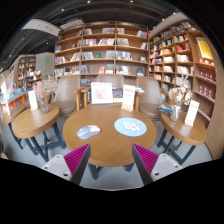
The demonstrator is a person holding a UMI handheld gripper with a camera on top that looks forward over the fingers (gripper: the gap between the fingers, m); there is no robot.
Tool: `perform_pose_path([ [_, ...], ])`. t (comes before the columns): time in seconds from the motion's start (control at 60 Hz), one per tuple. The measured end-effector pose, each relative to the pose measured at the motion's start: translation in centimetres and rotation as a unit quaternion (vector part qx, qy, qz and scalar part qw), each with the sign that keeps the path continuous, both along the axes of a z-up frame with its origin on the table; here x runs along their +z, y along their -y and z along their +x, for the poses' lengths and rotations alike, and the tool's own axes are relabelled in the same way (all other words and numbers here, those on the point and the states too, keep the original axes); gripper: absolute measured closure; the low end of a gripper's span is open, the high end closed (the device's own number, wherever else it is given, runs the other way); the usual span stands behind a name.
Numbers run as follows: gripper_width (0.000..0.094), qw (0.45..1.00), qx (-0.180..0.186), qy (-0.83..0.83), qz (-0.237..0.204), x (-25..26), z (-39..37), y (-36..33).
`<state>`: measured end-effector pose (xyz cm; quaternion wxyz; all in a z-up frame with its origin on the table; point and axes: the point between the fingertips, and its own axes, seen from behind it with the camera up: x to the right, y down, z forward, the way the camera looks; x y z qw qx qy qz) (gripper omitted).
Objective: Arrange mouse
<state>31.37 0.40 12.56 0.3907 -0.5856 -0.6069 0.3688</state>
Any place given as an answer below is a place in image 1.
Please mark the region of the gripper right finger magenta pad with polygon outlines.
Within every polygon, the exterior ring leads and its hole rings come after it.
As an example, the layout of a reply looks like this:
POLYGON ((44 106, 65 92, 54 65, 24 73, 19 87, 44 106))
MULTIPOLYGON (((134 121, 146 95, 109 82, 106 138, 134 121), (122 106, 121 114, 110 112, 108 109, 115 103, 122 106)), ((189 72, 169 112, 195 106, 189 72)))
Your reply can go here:
POLYGON ((137 144, 132 145, 132 155, 144 185, 182 169, 169 155, 158 155, 137 144))

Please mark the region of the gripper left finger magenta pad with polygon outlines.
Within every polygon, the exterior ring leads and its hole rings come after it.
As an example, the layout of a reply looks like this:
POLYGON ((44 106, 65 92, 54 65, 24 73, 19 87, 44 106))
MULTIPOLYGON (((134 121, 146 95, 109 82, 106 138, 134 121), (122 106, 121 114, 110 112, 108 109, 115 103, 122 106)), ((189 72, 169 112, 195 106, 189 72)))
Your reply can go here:
POLYGON ((86 144, 65 156, 55 155, 42 169, 79 185, 90 155, 91 147, 86 144))

